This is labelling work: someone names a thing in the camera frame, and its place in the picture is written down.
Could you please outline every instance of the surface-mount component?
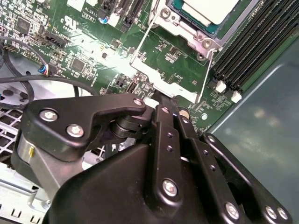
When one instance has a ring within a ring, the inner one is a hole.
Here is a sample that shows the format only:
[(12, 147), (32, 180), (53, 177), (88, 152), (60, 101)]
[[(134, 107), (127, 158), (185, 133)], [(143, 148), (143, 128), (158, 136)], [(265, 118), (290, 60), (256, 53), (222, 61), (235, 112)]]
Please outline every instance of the surface-mount component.
[(106, 59), (106, 57), (107, 57), (107, 53), (103, 53), (102, 58)]
[(21, 34), (27, 35), (30, 31), (30, 22), (19, 17), (15, 29), (18, 30)]
[(84, 66), (85, 63), (83, 61), (80, 61), (79, 59), (75, 58), (71, 65), (71, 68), (74, 69), (75, 71), (82, 72)]
[(112, 45), (114, 48), (118, 48), (118, 47), (120, 46), (120, 43), (119, 43), (119, 41), (117, 41), (117, 40), (113, 40), (113, 41), (111, 42), (111, 45)]
[(134, 48), (129, 48), (128, 54), (132, 55), (134, 53), (135, 53), (135, 49)]
[(134, 90), (136, 89), (136, 87), (137, 87), (137, 84), (134, 83), (134, 82), (132, 82), (132, 83), (129, 85), (129, 87), (128, 87), (128, 89), (127, 89), (127, 92), (128, 92), (128, 93), (134, 93)]

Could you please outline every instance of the wire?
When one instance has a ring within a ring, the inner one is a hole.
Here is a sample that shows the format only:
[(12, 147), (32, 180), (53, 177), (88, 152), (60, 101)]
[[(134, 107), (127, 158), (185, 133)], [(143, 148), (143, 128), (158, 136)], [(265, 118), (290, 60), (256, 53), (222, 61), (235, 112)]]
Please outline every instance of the wire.
[(73, 87), (74, 87), (75, 97), (79, 97), (79, 88), (75, 85)]
[(201, 92), (200, 92), (200, 94), (197, 94), (197, 97), (196, 97), (196, 103), (197, 104), (200, 103), (200, 100), (201, 100), (202, 95), (204, 93), (205, 86), (206, 86), (206, 80), (207, 80), (207, 77), (209, 75), (209, 71), (211, 69), (211, 65), (212, 65), (212, 61), (213, 61), (213, 55), (214, 55), (215, 52), (216, 52), (215, 50), (212, 50), (211, 52), (209, 52), (211, 54), (211, 58), (210, 58), (209, 65), (208, 65), (207, 70), (206, 70), (206, 76), (205, 76), (205, 80), (204, 80), (204, 83), (203, 83), (202, 88), (201, 88)]
[(147, 29), (146, 32), (144, 33), (143, 38), (141, 39), (141, 41), (140, 41), (140, 43), (139, 43), (137, 49), (135, 50), (135, 53), (133, 54), (133, 57), (131, 58), (130, 64), (132, 64), (132, 63), (134, 62), (134, 60), (137, 58), (137, 56), (138, 56), (138, 54), (139, 54), (139, 51), (140, 51), (140, 49), (141, 49), (141, 47), (142, 47), (142, 45), (143, 45), (143, 43), (144, 43), (146, 37), (149, 36), (150, 29), (151, 29), (152, 26), (155, 24), (155, 21), (156, 21), (158, 15), (159, 15), (159, 14), (157, 13), (157, 14), (154, 16), (153, 20), (150, 22), (148, 29)]
[[(7, 66), (7, 68), (10, 70), (10, 72), (16, 76), (16, 77), (23, 77), (23, 75), (14, 67), (14, 65), (12, 64), (8, 52), (4, 51), (4, 63)], [(34, 94), (34, 90), (32, 88), (32, 85), (30, 84), (30, 82), (28, 81), (24, 81), (21, 82), (22, 86), (24, 87), (24, 89), (26, 90), (27, 94), (28, 94), (28, 102), (32, 102), (34, 100), (35, 94)], [(6, 110), (21, 110), (24, 109), (26, 105), (11, 105), (11, 104), (4, 104), (4, 103), (0, 103), (0, 107), (6, 109)]]
[(96, 90), (94, 90), (92, 87), (90, 87), (86, 84), (83, 84), (81, 82), (74, 81), (71, 79), (62, 78), (62, 77), (45, 77), (43, 75), (31, 75), (31, 76), (23, 76), (23, 77), (0, 78), (0, 84), (17, 83), (17, 82), (34, 81), (34, 80), (51, 80), (51, 81), (56, 81), (56, 82), (68, 83), (68, 84), (74, 85), (76, 87), (79, 87), (81, 89), (84, 89), (94, 96), (99, 95)]
[(4, 41), (14, 41), (16, 43), (18, 43), (19, 45), (23, 46), (23, 47), (26, 47), (28, 50), (30, 50), (31, 52), (33, 52), (42, 62), (42, 64), (48, 64), (42, 56), (40, 56), (40, 54), (35, 51), (31, 46), (29, 46), (28, 44), (22, 42), (22, 41), (19, 41), (13, 37), (8, 37), (8, 36), (0, 36), (0, 40), (4, 40)]
[(5, 155), (2, 158), (0, 158), (0, 162), (4, 162), (5, 160), (8, 160), (11, 157), (11, 155)]
[(46, 71), (46, 65), (43, 65), (42, 67), (41, 67), (41, 69), (40, 70), (38, 70), (38, 72), (41, 72), (41, 73), (43, 73), (43, 72), (45, 72)]

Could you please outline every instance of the mounting hole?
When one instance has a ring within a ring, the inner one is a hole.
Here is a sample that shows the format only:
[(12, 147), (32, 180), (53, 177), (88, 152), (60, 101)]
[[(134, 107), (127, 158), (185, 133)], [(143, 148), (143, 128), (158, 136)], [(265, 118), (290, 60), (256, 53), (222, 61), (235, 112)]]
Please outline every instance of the mounting hole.
[(167, 151), (168, 151), (168, 152), (172, 152), (172, 151), (173, 151), (172, 147), (171, 147), (171, 146), (168, 146), (168, 147), (167, 147)]
[(3, 90), (2, 94), (6, 97), (11, 97), (14, 95), (14, 92), (11, 90)]
[(215, 170), (216, 170), (216, 167), (213, 166), (213, 165), (211, 165), (211, 166), (210, 166), (210, 169), (213, 170), (213, 171), (215, 171)]
[(36, 186), (32, 186), (31, 190), (38, 190), (39, 188)]
[(168, 110), (168, 108), (167, 107), (162, 107), (162, 111), (164, 111), (165, 113), (169, 113), (169, 110)]
[(21, 93), (20, 93), (20, 97), (22, 97), (23, 99), (29, 99), (28, 94), (26, 94), (26, 93), (24, 93), (24, 92), (21, 92)]
[(200, 62), (206, 60), (206, 58), (205, 58), (202, 54), (198, 54), (198, 55), (197, 55), (197, 59), (198, 59)]

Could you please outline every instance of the black articulating arm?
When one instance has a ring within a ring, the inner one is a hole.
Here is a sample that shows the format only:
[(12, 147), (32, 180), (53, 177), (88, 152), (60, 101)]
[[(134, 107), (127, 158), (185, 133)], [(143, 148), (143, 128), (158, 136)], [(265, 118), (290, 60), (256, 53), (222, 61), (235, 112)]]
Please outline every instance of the black articulating arm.
[[(172, 99), (152, 100), (154, 108), (133, 94), (29, 104), (12, 162), (52, 200), (44, 224), (292, 223), (215, 136), (197, 135)], [(86, 151), (129, 137), (135, 145), (83, 171)]]

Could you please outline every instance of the metal plate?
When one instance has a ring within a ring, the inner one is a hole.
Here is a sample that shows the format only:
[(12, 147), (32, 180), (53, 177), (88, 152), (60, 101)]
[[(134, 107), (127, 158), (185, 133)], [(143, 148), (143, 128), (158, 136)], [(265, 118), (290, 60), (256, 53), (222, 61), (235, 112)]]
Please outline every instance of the metal plate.
[(299, 39), (210, 131), (299, 222)]
[(239, 0), (184, 0), (193, 9), (214, 24), (220, 24), (225, 17), (233, 10)]

